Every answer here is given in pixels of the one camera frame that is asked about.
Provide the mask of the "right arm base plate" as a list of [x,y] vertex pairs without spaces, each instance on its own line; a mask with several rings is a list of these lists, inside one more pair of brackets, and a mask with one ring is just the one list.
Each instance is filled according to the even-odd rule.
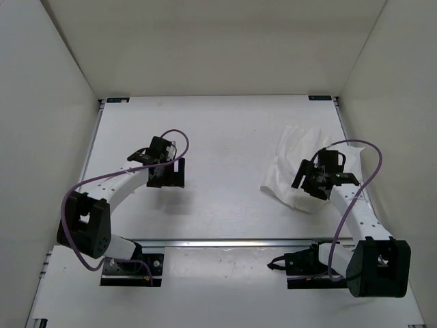
[[318,245],[300,251],[284,253],[273,258],[267,267],[273,271],[284,271],[288,290],[344,289],[346,280],[338,282],[328,277],[328,269],[318,260]]

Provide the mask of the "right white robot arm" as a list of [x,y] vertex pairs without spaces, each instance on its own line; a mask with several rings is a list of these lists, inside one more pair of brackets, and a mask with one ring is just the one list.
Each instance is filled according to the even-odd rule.
[[355,246],[319,241],[285,254],[288,287],[347,288],[354,297],[404,297],[410,246],[379,222],[355,175],[345,172],[345,164],[344,154],[323,148],[310,161],[302,160],[292,187],[333,204]]

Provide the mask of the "white pleated skirt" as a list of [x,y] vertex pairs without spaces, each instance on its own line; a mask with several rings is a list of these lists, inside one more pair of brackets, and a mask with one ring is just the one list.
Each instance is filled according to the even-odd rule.
[[260,189],[295,210],[317,212],[327,202],[292,188],[292,183],[301,161],[311,159],[316,151],[332,142],[334,139],[318,127],[285,126]]

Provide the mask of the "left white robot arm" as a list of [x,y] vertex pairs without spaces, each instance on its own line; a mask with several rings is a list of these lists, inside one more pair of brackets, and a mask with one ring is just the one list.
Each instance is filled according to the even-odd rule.
[[150,274],[137,242],[113,233],[113,211],[139,187],[184,187],[184,155],[176,142],[163,135],[126,159],[118,171],[97,176],[72,187],[61,203],[57,242],[70,248],[89,271],[105,262],[129,274]]

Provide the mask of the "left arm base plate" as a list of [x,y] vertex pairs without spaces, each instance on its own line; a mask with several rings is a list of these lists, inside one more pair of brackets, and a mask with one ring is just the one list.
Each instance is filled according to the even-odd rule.
[[164,253],[143,253],[142,261],[148,265],[152,276],[141,264],[105,263],[100,278],[101,286],[161,287]]

